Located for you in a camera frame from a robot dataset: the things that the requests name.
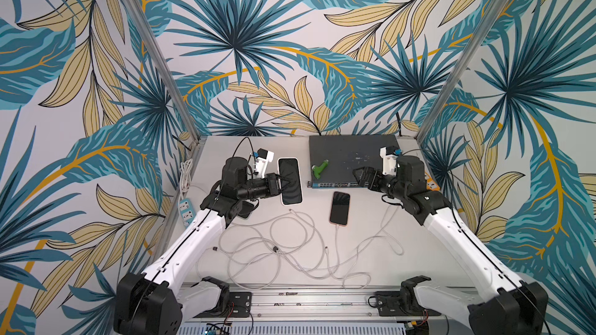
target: green tool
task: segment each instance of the green tool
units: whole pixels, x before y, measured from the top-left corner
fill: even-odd
[[[320,166],[312,167],[312,173],[315,175],[317,180],[321,178],[321,172],[323,172],[323,170],[325,169],[325,167],[327,167],[328,164],[329,164],[329,159],[326,159],[323,161],[323,163],[321,163]]]

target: white table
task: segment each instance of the white table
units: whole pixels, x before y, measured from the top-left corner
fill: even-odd
[[[199,211],[199,205],[206,196],[204,192],[209,191],[216,181],[221,177],[222,167],[225,160],[232,155],[232,152],[240,137],[212,136],[206,141],[203,152],[192,178],[193,187],[187,194],[192,204],[198,211],[197,217],[203,218],[205,211]],[[290,208],[295,211],[308,213],[315,221],[317,229],[323,235],[325,244],[329,247],[332,264],[335,261],[334,233],[335,225],[329,223],[329,212],[334,189],[311,189],[306,183],[310,181],[310,160],[308,137],[252,137],[253,147],[256,150],[264,148],[275,153],[275,159],[269,164],[267,172],[277,172],[277,158],[295,157],[300,166],[300,178],[302,182],[303,202],[299,205],[284,206],[280,197],[271,197],[260,201],[260,206],[247,220],[236,218],[237,224],[257,224],[270,220],[275,216],[287,213]],[[398,143],[405,151],[418,147],[415,140],[411,138],[398,139]],[[247,158],[250,153],[248,140],[241,145],[237,156]],[[419,155],[419,151],[409,153]],[[380,228],[387,204],[381,201],[381,194],[367,189],[342,189],[351,195],[349,220],[346,227],[339,228],[339,252],[340,259],[344,261],[354,254],[355,247],[363,239],[375,235]],[[258,227],[265,236],[269,235],[269,225]],[[224,237],[223,245],[232,249],[242,240],[256,236],[249,228],[235,228]],[[353,272],[369,272],[371,275],[370,286],[399,286],[408,278],[417,275],[426,275],[436,283],[451,287],[472,287],[472,283],[466,273],[459,267],[455,259],[443,245],[431,235],[424,227],[421,227],[414,218],[406,211],[399,209],[397,214],[387,226],[386,231],[398,239],[405,249],[403,256],[396,256],[390,246],[384,240],[375,240],[369,248],[362,252],[358,264]],[[170,244],[175,241],[183,232],[182,220],[178,220],[172,233]],[[287,220],[279,221],[274,229],[275,237],[283,244],[296,244],[302,241],[303,230],[295,223]],[[255,248],[250,253],[254,256],[259,252],[265,252],[264,247]],[[296,258],[305,267],[310,267],[318,261],[321,254],[320,242],[310,242],[303,250],[296,254]],[[246,261],[242,255],[237,255],[239,260]],[[202,277],[211,275],[218,279],[229,281],[227,275],[228,258],[221,252],[207,250],[200,259],[198,271]],[[337,273],[343,275],[351,263],[346,264]],[[232,272],[240,269],[233,265]],[[241,284],[267,283],[277,269],[277,259],[269,257],[258,264],[248,267],[236,280]],[[186,282],[196,282],[198,276],[191,272]],[[357,286],[364,282],[364,278],[356,278],[346,282],[346,286]],[[341,282],[334,279],[314,280],[296,271],[282,262],[281,273],[275,282],[287,287],[319,286],[339,287]]]

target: phone screen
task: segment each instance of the phone screen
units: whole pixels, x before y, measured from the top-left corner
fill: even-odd
[[[332,213],[329,222],[341,226],[347,225],[347,212],[350,209],[350,195],[336,191],[333,193]]]
[[[302,203],[302,188],[300,187],[300,172],[298,170],[298,159],[279,158],[277,160],[279,176],[286,180],[281,183],[281,203],[284,205],[295,205]]]

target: electrical outlet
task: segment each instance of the electrical outlet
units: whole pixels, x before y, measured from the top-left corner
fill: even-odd
[[[178,203],[178,211],[180,212],[180,215],[183,217],[184,227],[187,228],[192,222],[192,220],[194,220],[194,217],[196,215],[196,212],[194,212],[194,208],[192,207],[190,199],[182,199],[180,203]]]

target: tropical leaf wallpaper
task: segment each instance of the tropical leaf wallpaper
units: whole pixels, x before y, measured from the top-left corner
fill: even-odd
[[[233,136],[415,134],[492,4],[138,1],[195,129]],[[0,335],[108,333],[190,135],[120,0],[0,9]],[[509,0],[422,144],[470,228],[547,288],[559,334],[596,333],[595,15]]]
[[[0,334],[110,333],[192,147],[120,0],[0,3],[0,121]]]

